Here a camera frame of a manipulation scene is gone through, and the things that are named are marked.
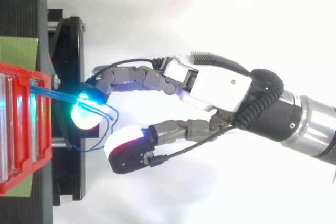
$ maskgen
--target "red plastic bin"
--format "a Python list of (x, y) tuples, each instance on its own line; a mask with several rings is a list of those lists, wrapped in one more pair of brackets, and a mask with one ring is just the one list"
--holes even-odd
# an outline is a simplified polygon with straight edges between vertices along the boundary
[(50, 89), (51, 77), (0, 63), (0, 195), (52, 156), (51, 100), (31, 94), (31, 84)]

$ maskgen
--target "bolt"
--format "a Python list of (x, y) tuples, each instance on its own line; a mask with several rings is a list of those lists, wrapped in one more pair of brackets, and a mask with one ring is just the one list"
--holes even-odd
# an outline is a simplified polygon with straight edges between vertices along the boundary
[(79, 28), (80, 28), (80, 31), (81, 31), (81, 32), (83, 32), (83, 33), (86, 32), (86, 24), (85, 24), (85, 23), (81, 23), (81, 24), (79, 25)]
[(58, 89), (58, 86), (61, 84), (61, 80), (58, 78), (57, 74), (53, 75), (53, 85), (54, 89)]

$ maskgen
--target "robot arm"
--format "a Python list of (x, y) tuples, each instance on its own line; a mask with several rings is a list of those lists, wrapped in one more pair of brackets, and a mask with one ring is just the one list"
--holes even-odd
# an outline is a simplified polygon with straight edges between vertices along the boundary
[[(116, 131), (105, 144), (116, 173), (162, 164), (235, 127), (336, 165), (335, 109), (284, 90), (281, 79), (268, 70), (250, 73), (223, 57), (191, 53), (166, 57), (159, 69), (102, 66), (93, 72), (101, 72), (95, 88), (106, 96), (112, 91), (163, 90), (198, 109), (217, 110), (209, 122), (169, 120), (147, 129)], [(181, 138), (197, 144), (177, 154), (154, 155), (155, 146)]]

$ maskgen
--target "white wall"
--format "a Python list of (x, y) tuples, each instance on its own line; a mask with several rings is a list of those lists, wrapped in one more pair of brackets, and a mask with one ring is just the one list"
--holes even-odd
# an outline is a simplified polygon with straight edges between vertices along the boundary
[[(87, 24), (86, 77), (95, 66), (122, 59), (210, 51), (249, 70), (270, 69), (281, 76), (287, 90), (336, 105), (335, 3), (49, 0), (48, 4)], [(121, 112), (115, 129), (210, 117), (177, 97), (155, 91), (135, 94), (136, 99), (129, 93), (111, 95), (109, 103)], [(181, 141), (160, 151), (186, 145)], [(62, 205), (54, 208), (54, 223), (336, 223), (335, 167), (249, 133), (227, 134), (161, 166), (126, 175), (112, 172), (103, 151), (87, 154), (86, 166), (84, 200), (62, 197)]]

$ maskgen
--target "blue glowing led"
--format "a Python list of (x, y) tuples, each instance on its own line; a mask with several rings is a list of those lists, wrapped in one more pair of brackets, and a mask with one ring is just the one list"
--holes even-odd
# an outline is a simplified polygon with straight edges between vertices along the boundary
[[(110, 110), (109, 107), (99, 105), (98, 103), (90, 100), (88, 95), (84, 92), (79, 94), (77, 102), (85, 103), (86, 105), (101, 110), (104, 113), (108, 113)], [(83, 130), (88, 130), (98, 125), (103, 117), (74, 104), (71, 109), (71, 118), (77, 127)]]

